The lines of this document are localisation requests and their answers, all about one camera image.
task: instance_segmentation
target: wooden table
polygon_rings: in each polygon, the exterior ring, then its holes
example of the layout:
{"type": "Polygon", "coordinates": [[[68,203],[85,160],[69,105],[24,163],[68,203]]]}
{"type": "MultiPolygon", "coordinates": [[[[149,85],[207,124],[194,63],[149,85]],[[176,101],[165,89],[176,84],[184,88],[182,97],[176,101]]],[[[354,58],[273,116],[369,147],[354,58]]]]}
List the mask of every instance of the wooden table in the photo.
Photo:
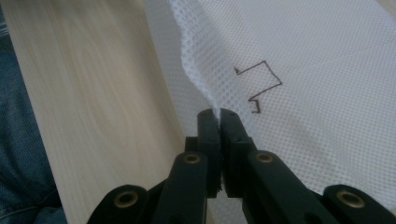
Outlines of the wooden table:
{"type": "Polygon", "coordinates": [[[85,223],[115,187],[166,178],[184,136],[142,2],[1,5],[68,222],[85,223]]]}

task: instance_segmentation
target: white cloth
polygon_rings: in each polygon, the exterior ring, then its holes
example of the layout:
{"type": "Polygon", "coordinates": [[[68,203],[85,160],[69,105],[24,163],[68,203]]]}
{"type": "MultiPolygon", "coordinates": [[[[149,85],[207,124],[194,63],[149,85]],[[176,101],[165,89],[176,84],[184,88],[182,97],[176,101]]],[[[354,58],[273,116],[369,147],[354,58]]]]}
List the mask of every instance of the white cloth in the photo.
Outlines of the white cloth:
{"type": "MultiPolygon", "coordinates": [[[[347,184],[396,208],[396,22],[376,1],[146,0],[146,11],[186,135],[201,110],[229,108],[313,191],[347,184]]],[[[219,223],[244,221],[232,204],[211,202],[219,223]]]]}

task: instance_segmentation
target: drawing on cloth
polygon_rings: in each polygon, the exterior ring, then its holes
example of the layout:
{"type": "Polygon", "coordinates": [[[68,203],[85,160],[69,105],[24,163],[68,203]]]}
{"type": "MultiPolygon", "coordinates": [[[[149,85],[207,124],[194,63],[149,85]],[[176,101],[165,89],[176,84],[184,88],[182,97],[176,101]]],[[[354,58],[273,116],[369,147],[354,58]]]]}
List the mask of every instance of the drawing on cloth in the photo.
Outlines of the drawing on cloth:
{"type": "Polygon", "coordinates": [[[255,108],[251,112],[253,114],[260,114],[262,112],[259,96],[263,93],[282,85],[280,78],[274,73],[267,61],[262,61],[260,63],[254,64],[253,66],[245,69],[239,70],[238,68],[233,68],[238,76],[249,76],[249,90],[252,91],[251,97],[248,98],[250,103],[254,103],[255,108]]]}

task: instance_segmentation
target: blue jeans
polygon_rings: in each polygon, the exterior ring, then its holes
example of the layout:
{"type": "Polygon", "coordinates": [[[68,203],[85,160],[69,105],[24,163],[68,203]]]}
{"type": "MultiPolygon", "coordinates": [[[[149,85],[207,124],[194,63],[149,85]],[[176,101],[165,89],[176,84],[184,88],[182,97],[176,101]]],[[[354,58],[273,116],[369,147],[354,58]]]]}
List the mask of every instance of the blue jeans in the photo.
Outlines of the blue jeans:
{"type": "Polygon", "coordinates": [[[12,52],[0,52],[0,224],[6,223],[67,223],[12,52]]]}

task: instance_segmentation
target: textured fabric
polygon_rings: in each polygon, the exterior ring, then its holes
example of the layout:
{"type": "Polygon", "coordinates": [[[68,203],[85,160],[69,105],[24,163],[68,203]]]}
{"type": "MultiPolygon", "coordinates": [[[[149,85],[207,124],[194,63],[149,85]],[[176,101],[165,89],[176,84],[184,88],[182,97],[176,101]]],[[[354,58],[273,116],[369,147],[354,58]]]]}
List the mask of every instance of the textured fabric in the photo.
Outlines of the textured fabric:
{"type": "MultiPolygon", "coordinates": [[[[347,184],[396,207],[396,23],[374,0],[147,0],[186,135],[211,105],[241,115],[313,191],[347,184]]],[[[219,223],[240,203],[211,202],[219,223]]]]}
{"type": "Polygon", "coordinates": [[[15,54],[0,64],[0,223],[66,223],[15,54]]]}

